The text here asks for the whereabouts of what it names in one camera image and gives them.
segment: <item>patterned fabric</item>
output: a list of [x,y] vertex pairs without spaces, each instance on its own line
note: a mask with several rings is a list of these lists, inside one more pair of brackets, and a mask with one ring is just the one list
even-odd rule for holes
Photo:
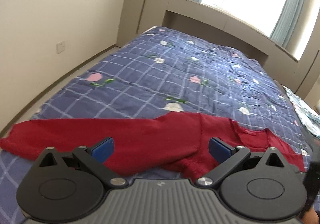
[[300,122],[308,129],[309,132],[320,139],[320,116],[289,88],[284,86],[284,89],[293,105],[293,109],[296,111],[300,119]]
[[[310,150],[291,104],[256,60],[164,27],[139,35],[71,80],[32,119],[155,118],[168,111],[229,117],[248,129],[269,128],[298,154]],[[19,223],[15,192],[31,163],[0,155],[0,194],[7,194],[0,199],[0,223]],[[307,169],[310,154],[303,159]]]

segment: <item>wall outlet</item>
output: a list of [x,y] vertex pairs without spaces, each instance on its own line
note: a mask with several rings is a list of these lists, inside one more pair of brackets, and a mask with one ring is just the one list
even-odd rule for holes
[[61,41],[57,44],[57,54],[61,53],[62,51],[66,50],[66,41]]

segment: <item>floor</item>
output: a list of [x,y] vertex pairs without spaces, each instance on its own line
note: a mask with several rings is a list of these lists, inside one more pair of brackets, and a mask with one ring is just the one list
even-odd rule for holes
[[81,67],[80,69],[78,69],[76,72],[74,72],[73,74],[71,74],[70,76],[68,76],[66,79],[62,80],[61,82],[59,82],[52,90],[50,90],[49,92],[47,92],[42,98],[40,98],[25,114],[23,114],[17,121],[17,123],[21,123],[24,121],[29,120],[29,118],[37,112],[37,110],[41,107],[41,105],[46,102],[48,99],[50,99],[56,92],[58,92],[62,87],[64,87],[70,80],[72,80],[74,77],[77,77],[79,75],[81,75],[82,73],[84,73],[86,70],[90,69],[91,67],[93,67],[95,64],[97,64],[100,60],[102,60],[103,58],[105,58],[106,56],[113,54],[115,52],[117,52],[120,48],[119,47],[114,47],[112,49],[110,49],[109,51],[103,53],[102,55],[98,56],[97,58],[95,58],[94,60],[90,61],[89,63],[87,63],[86,65],[84,65],[83,67]]

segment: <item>blue gripper pad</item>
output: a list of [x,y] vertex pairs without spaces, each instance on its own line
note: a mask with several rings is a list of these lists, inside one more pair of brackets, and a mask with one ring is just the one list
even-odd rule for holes
[[214,137],[209,141],[209,153],[220,164],[236,153],[236,149]]
[[115,149],[115,142],[111,137],[103,139],[98,144],[87,149],[87,152],[98,162],[104,163]]

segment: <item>baseboard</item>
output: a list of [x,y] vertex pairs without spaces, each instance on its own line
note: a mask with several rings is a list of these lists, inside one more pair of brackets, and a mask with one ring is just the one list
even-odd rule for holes
[[49,92],[51,89],[53,89],[57,84],[59,84],[62,80],[66,79],[68,76],[76,72],[78,69],[89,63],[90,61],[96,59],[98,56],[102,55],[103,53],[111,50],[116,45],[112,45],[109,48],[106,48],[105,50],[99,52],[98,54],[92,56],[88,60],[82,62],[78,66],[76,66],[74,69],[70,70],[68,73],[64,74],[62,77],[57,79],[55,82],[53,82],[50,86],[48,86],[45,90],[43,90],[40,94],[38,94],[35,98],[33,98],[24,108],[20,110],[18,114],[16,114],[12,120],[0,131],[0,138],[4,137],[4,135],[8,132],[8,130],[14,125],[16,121],[19,120],[19,118],[25,114],[40,98],[42,98],[47,92]]

